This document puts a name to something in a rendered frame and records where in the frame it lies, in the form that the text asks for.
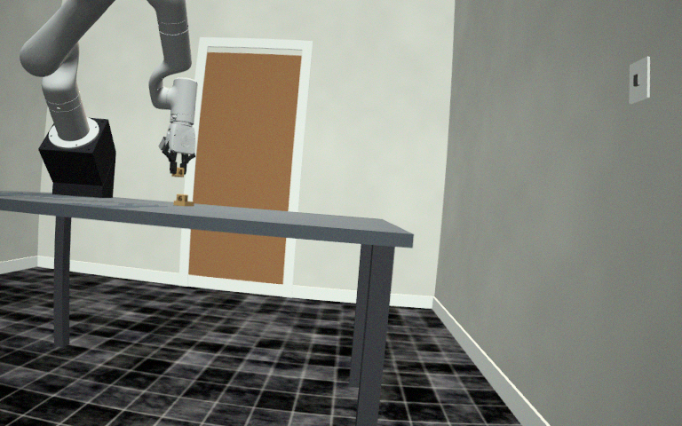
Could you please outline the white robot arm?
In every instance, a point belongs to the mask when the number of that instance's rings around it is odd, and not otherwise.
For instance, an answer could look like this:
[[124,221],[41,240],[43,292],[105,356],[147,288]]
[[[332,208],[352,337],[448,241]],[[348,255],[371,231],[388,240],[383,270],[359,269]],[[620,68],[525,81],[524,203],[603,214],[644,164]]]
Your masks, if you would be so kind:
[[[78,41],[114,1],[66,0],[20,50],[24,69],[42,77],[42,90],[55,125],[49,140],[58,148],[87,146],[99,135],[98,124],[86,118],[76,81]],[[194,125],[197,81],[176,78],[172,88],[163,86],[163,78],[185,72],[192,65],[186,0],[147,1],[155,8],[163,48],[163,62],[149,79],[152,104],[170,110],[171,123]]]

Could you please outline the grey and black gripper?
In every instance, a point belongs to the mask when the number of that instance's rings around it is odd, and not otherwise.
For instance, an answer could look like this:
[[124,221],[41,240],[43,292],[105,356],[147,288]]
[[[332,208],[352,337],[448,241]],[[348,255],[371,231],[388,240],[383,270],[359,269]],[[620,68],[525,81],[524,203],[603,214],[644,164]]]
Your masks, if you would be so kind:
[[182,163],[180,163],[180,168],[185,169],[185,175],[187,164],[191,159],[195,158],[195,131],[193,126],[180,122],[171,123],[167,131],[165,147],[162,153],[169,159],[170,174],[177,173],[177,154],[181,154]]

